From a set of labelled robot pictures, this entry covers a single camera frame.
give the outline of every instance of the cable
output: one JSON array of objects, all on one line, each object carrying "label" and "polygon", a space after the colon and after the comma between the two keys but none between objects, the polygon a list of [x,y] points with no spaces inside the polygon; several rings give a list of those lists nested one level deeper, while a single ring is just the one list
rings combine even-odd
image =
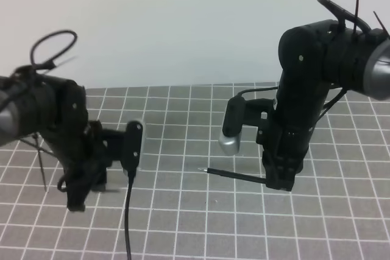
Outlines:
[{"label": "cable", "polygon": [[335,105],[335,103],[337,103],[342,97],[343,95],[345,95],[347,93],[347,90],[345,89],[342,89],[331,101],[327,102],[325,105],[324,105],[324,111],[321,113],[321,115],[319,115],[318,117],[318,120],[317,122],[322,118],[324,117],[324,115],[326,114],[327,111],[329,111],[331,109],[331,107],[333,107]]},{"label": "cable", "polygon": [[[35,53],[35,50],[37,50],[37,47],[39,47],[39,45],[41,43],[43,43],[44,41],[52,38],[52,37],[55,37],[55,36],[59,36],[59,35],[66,35],[66,34],[70,34],[73,36],[73,40],[72,42],[70,42],[69,45],[67,45],[67,47],[65,47],[64,49],[62,49],[60,52],[58,52],[57,54],[55,54],[54,56],[52,56],[51,58],[47,59],[45,62],[41,63],[41,67],[39,64],[36,64],[35,62],[35,58],[34,58],[34,53]],[[36,69],[36,70],[39,70],[39,69],[54,69],[55,68],[55,64],[54,64],[54,60],[59,58],[59,56],[63,55],[64,53],[66,53],[68,50],[70,50],[74,44],[76,43],[77,41],[77,34],[75,32],[73,32],[72,30],[58,30],[56,32],[53,32],[53,33],[50,33],[49,35],[46,35],[42,38],[40,38],[38,41],[36,41],[34,43],[34,45],[32,45],[31,47],[31,50],[30,50],[30,62],[31,62],[31,65]]]},{"label": "cable", "polygon": [[272,91],[272,90],[277,90],[278,87],[277,86],[272,86],[270,88],[253,88],[253,89],[250,89],[250,90],[244,90],[244,91],[240,91],[237,96],[242,96],[243,94],[245,93],[252,93],[254,91]]},{"label": "cable", "polygon": [[130,247],[130,234],[129,234],[129,207],[130,207],[130,195],[132,193],[134,175],[129,176],[129,186],[127,187],[126,201],[124,204],[124,242],[126,244],[127,260],[132,260],[132,250]]}]

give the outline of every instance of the gray grid surface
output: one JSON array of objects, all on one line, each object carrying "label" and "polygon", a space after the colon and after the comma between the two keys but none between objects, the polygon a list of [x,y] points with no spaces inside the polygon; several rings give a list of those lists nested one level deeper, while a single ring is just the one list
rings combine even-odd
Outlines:
[{"label": "gray grid surface", "polygon": [[[146,122],[130,204],[134,259],[390,259],[389,102],[348,93],[337,103],[317,124],[291,193],[198,171],[264,174],[255,128],[243,130],[235,157],[217,139],[229,98],[274,85],[87,90],[90,119],[113,129]],[[117,192],[90,194],[83,214],[65,209],[58,162],[44,155],[44,165],[47,193],[36,152],[16,142],[0,150],[0,259],[124,260],[119,163],[108,171]]]}]

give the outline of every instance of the grid mat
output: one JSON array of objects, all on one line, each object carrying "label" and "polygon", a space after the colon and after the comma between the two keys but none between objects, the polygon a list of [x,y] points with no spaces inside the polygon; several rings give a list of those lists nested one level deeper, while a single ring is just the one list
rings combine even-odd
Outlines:
[{"label": "grid mat", "polygon": [[[146,122],[130,204],[133,259],[390,259],[389,102],[343,97],[317,124],[291,193],[198,171],[264,175],[255,128],[243,130],[235,157],[217,140],[229,98],[274,85],[87,90],[90,119],[113,129]],[[119,163],[108,171],[113,192],[90,194],[86,211],[73,214],[55,187],[59,163],[43,156],[47,193],[36,152],[16,142],[0,150],[0,259],[125,260]]]}]

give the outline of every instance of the white wall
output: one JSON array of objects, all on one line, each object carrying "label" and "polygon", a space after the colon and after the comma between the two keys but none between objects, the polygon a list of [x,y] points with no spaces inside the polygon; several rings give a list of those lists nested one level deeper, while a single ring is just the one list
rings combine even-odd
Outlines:
[{"label": "white wall", "polygon": [[[353,11],[355,0],[334,0]],[[294,26],[332,16],[316,0],[0,0],[0,74],[28,62],[31,44],[69,28],[79,42],[56,70],[87,87],[277,80],[277,45]],[[388,0],[361,16],[390,28]],[[48,54],[53,43],[43,49]]]}]

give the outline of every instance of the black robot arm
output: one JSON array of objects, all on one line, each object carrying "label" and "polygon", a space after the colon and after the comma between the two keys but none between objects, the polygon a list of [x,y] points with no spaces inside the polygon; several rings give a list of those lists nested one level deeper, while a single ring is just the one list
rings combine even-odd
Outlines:
[{"label": "black robot arm", "polygon": [[[50,37],[71,34],[74,39],[64,50],[43,63],[35,63],[34,50]],[[40,39],[30,53],[30,65],[21,66],[10,77],[0,77],[0,146],[20,140],[58,158],[64,174],[57,189],[67,194],[70,211],[84,211],[90,191],[105,191],[107,168],[120,161],[129,178],[125,202],[125,242],[131,259],[128,212],[130,193],[140,162],[144,125],[130,121],[124,132],[103,129],[99,121],[89,121],[86,93],[75,81],[47,76],[56,68],[54,60],[76,42],[77,35],[59,31]],[[38,145],[40,133],[51,148]],[[33,135],[36,144],[24,139]]]},{"label": "black robot arm", "polygon": [[[263,146],[266,171],[258,182],[269,188],[293,188],[317,121],[348,90],[378,100],[390,97],[387,31],[371,30],[334,2],[318,1],[338,20],[295,27],[283,34],[278,47],[283,72],[275,99],[245,100],[237,95],[227,104],[220,145],[226,154],[234,155],[239,151],[243,125],[257,127],[256,143]],[[355,23],[353,30],[346,28],[346,21]],[[329,90],[338,87],[340,93],[325,104]],[[206,171],[224,177],[240,175]],[[259,179],[248,177],[240,179]]]}]

